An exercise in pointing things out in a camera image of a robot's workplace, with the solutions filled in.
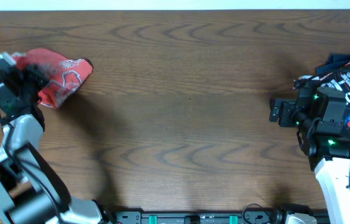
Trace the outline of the red Boyd soccer t-shirt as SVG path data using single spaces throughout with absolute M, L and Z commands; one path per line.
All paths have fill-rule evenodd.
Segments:
M 18 68 L 36 64 L 48 77 L 48 85 L 39 91 L 40 104 L 55 109 L 76 93 L 93 73 L 93 64 L 88 59 L 70 59 L 44 48 L 32 49 L 26 53 L 14 52 L 11 57 Z

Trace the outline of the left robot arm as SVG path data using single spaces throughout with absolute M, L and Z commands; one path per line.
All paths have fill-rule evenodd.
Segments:
M 37 65 L 17 68 L 0 54 L 0 219 L 3 223 L 112 223 L 95 200 L 70 195 L 39 153 L 45 120 L 38 103 L 48 78 Z

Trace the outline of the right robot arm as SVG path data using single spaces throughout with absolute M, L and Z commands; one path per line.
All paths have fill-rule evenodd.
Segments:
M 271 122 L 296 128 L 298 145 L 323 192 L 331 223 L 350 223 L 350 137 L 343 91 L 314 78 L 295 80 L 295 100 L 272 98 Z

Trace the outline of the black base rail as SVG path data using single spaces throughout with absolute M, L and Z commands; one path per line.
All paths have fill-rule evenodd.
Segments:
M 271 212 L 249 210 L 245 213 L 165 213 L 165 212 L 116 212 L 117 223 L 122 224 L 246 224 L 272 223 Z

